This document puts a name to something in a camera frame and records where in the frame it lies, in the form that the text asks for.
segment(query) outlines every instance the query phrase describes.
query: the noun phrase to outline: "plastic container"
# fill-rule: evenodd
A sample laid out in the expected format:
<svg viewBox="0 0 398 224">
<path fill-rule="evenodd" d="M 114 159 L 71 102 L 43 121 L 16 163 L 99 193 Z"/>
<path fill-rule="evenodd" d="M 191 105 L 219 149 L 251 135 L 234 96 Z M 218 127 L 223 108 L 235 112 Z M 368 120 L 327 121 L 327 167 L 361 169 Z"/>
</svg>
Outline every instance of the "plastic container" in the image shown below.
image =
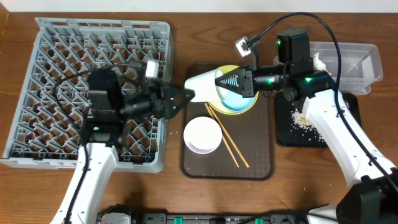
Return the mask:
<svg viewBox="0 0 398 224">
<path fill-rule="evenodd" d="M 379 50 L 374 44 L 339 43 L 341 52 L 340 91 L 368 94 L 370 84 L 383 79 Z M 336 80 L 337 52 L 333 42 L 310 42 L 311 56 L 319 52 L 319 59 Z"/>
<path fill-rule="evenodd" d="M 172 78 L 173 38 L 166 22 L 36 18 L 40 27 L 12 122 L 3 158 L 11 167 L 74 168 L 78 136 L 60 115 L 50 94 L 54 80 L 130 60 L 159 60 L 158 78 Z M 131 68 L 117 74 L 134 74 Z M 75 120 L 90 106 L 82 77 L 59 86 L 58 99 Z M 122 86 L 124 95 L 134 89 Z M 164 168 L 167 120 L 129 121 L 116 171 L 160 172 Z"/>
</svg>

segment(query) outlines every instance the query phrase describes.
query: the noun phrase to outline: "brown tray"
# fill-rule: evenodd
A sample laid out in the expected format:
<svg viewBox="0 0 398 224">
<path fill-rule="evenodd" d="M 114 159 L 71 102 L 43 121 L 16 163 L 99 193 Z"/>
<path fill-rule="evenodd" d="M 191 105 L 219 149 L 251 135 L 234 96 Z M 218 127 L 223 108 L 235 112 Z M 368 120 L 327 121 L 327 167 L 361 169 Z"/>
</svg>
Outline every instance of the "brown tray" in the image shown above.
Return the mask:
<svg viewBox="0 0 398 224">
<path fill-rule="evenodd" d="M 187 78 L 216 69 L 222 63 L 195 63 L 187 72 Z M 230 148 L 239 164 L 236 167 L 224 142 L 209 154 L 196 154 L 189 150 L 182 138 L 182 172 L 191 178 L 266 180 L 275 171 L 274 97 L 259 94 L 256 104 L 239 115 L 225 115 L 216 111 L 229 135 L 249 164 L 247 168 L 232 144 Z M 184 109 L 183 127 L 193 118 L 208 116 L 204 103 L 189 103 Z"/>
</svg>

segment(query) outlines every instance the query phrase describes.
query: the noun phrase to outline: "green connector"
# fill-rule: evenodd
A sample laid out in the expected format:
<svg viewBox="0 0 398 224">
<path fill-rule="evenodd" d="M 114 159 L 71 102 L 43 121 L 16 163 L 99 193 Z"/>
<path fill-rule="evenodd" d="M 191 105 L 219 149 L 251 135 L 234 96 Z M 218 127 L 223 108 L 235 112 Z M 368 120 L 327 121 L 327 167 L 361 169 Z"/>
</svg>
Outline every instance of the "green connector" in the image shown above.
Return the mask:
<svg viewBox="0 0 398 224">
<path fill-rule="evenodd" d="M 175 217 L 174 218 L 174 224 L 182 224 L 182 218 L 181 217 Z"/>
<path fill-rule="evenodd" d="M 257 218 L 255 223 L 256 224 L 264 224 L 264 220 L 262 218 Z"/>
</svg>

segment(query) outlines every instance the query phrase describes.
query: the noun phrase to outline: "wire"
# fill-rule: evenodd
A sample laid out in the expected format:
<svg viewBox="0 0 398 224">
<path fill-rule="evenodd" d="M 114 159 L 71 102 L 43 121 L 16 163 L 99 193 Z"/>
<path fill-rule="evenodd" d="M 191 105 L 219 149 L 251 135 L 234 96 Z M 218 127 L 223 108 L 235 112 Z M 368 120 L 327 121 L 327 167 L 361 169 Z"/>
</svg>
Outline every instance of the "wire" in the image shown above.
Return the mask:
<svg viewBox="0 0 398 224">
<path fill-rule="evenodd" d="M 361 142 L 359 137 L 357 137 L 357 135 L 355 134 L 355 132 L 353 131 L 353 129 L 351 128 L 351 126 L 347 122 L 347 120 L 346 120 L 346 118 L 344 116 L 344 111 L 340 108 L 340 104 L 338 102 L 338 93 L 339 93 L 338 88 L 339 88 L 339 85 L 340 85 L 340 76 L 341 76 L 341 53 L 340 53 L 340 48 L 338 46 L 337 38 L 335 37 L 333 31 L 331 31 L 329 26 L 326 24 L 326 22 L 324 22 L 318 16 L 316 16 L 316 15 L 314 15 L 312 13 L 309 13 L 309 12 L 294 12 L 294 13 L 291 13 L 291 14 L 288 14 L 288 15 L 284 15 L 284 16 L 280 17 L 279 19 L 277 19 L 276 21 L 274 21 L 271 25 L 269 25 L 258 36 L 256 36 L 252 40 L 250 40 L 249 43 L 248 43 L 248 47 L 252 46 L 255 42 L 257 42 L 266 32 L 268 32 L 272 27 L 274 27 L 278 22 L 280 22 L 280 21 L 282 21 L 282 20 L 284 20 L 284 19 L 286 19 L 288 17 L 292 17 L 292 16 L 309 16 L 309 17 L 312 17 L 312 18 L 318 20 L 318 22 L 320 22 L 325 27 L 325 29 L 329 32 L 329 34 L 331 35 L 331 38 L 333 39 L 333 43 L 335 44 L 335 47 L 336 47 L 337 59 L 338 59 L 336 85 L 335 85 L 335 89 L 334 89 L 337 113 L 338 113 L 339 117 L 341 118 L 341 120 L 343 121 L 344 125 L 346 126 L 348 132 L 352 135 L 352 137 L 355 139 L 355 141 L 361 147 L 361 149 L 363 150 L 365 155 L 367 155 L 369 157 L 370 162 L 373 163 L 377 167 L 377 169 L 379 169 L 379 171 L 383 174 L 383 176 L 386 178 L 386 180 L 391 184 L 391 187 L 398 193 L 398 186 L 390 178 L 389 174 L 383 169 L 383 167 L 381 167 L 381 165 L 377 162 L 376 158 L 372 156 L 372 154 L 368 151 L 368 149 L 366 149 L 365 145 Z"/>
<path fill-rule="evenodd" d="M 85 166 L 83 167 L 83 172 L 81 173 L 81 177 L 80 177 L 79 182 L 78 182 L 78 184 L 76 186 L 75 192 L 73 193 L 72 199 L 70 200 L 70 204 L 69 204 L 69 207 L 68 207 L 67 215 L 64 218 L 64 223 L 66 223 L 66 224 L 70 223 L 70 217 L 72 215 L 73 206 L 75 204 L 77 195 L 79 194 L 81 185 L 83 184 L 84 178 L 86 177 L 88 168 L 90 167 L 90 160 L 89 160 L 88 150 L 87 150 L 87 142 L 88 142 L 88 140 L 90 138 L 90 135 L 88 135 L 88 139 L 83 139 L 82 138 L 82 134 L 81 134 L 81 130 L 80 130 L 79 126 L 69 116 L 68 112 L 65 109 L 62 108 L 61 102 L 57 98 L 57 87 L 59 85 L 61 85 L 63 82 L 65 82 L 65 81 L 72 80 L 72 79 L 74 79 L 76 77 L 80 77 L 80 76 L 82 76 L 84 74 L 91 73 L 91 72 L 94 72 L 96 70 L 109 69 L 109 68 L 121 67 L 121 66 L 126 66 L 126 65 L 130 65 L 130 64 L 125 63 L 125 64 L 110 65 L 108 67 L 91 69 L 91 70 L 87 70 L 87 71 L 84 71 L 84 72 L 80 72 L 80 73 L 77 73 L 77 74 L 75 74 L 75 75 L 73 75 L 71 77 L 66 77 L 66 78 L 60 80 L 59 82 L 57 82 L 57 84 L 55 84 L 55 86 L 53 88 L 53 97 L 55 98 L 55 102 L 58 104 L 58 107 L 61 109 L 64 117 L 66 117 L 69 120 L 70 124 L 73 126 L 73 128 L 76 129 L 77 134 L 80 137 L 81 144 L 83 145 L 84 152 L 85 152 Z M 124 80 L 126 82 L 129 82 L 129 83 L 132 83 L 135 87 L 137 86 L 137 83 L 135 83 L 134 80 L 131 80 L 131 79 L 125 77 L 124 74 L 121 74 L 121 76 L 122 76 L 122 80 Z"/>
<path fill-rule="evenodd" d="M 285 209 L 285 210 L 271 210 L 271 211 L 263 212 L 263 213 L 260 213 L 258 215 L 255 215 L 253 217 L 250 217 L 250 218 L 248 218 L 246 220 L 243 220 L 243 221 L 239 222 L 238 224 L 246 224 L 246 223 L 249 223 L 249 222 L 252 222 L 252 221 L 256 220 L 257 218 L 270 216 L 270 215 L 294 215 L 294 216 L 301 216 L 301 217 L 305 217 L 307 215 L 311 215 L 311 216 L 314 216 L 314 217 L 324 218 L 326 220 L 331 220 L 331 221 L 337 222 L 337 219 L 335 219 L 335 218 L 324 216 L 324 215 L 312 214 L 312 213 L 309 213 L 309 211 L 307 211 L 307 210 Z"/>
</svg>

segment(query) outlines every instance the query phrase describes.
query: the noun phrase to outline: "white bowl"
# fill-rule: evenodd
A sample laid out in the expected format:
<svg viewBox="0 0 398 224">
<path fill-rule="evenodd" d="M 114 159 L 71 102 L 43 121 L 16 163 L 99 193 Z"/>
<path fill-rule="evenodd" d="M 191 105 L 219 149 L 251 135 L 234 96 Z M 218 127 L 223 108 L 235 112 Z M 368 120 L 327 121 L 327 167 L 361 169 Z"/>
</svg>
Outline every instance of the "white bowl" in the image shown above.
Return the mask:
<svg viewBox="0 0 398 224">
<path fill-rule="evenodd" d="M 191 120 L 184 129 L 184 142 L 188 148 L 198 154 L 208 154 L 220 145 L 223 133 L 218 123 L 208 117 Z"/>
</svg>

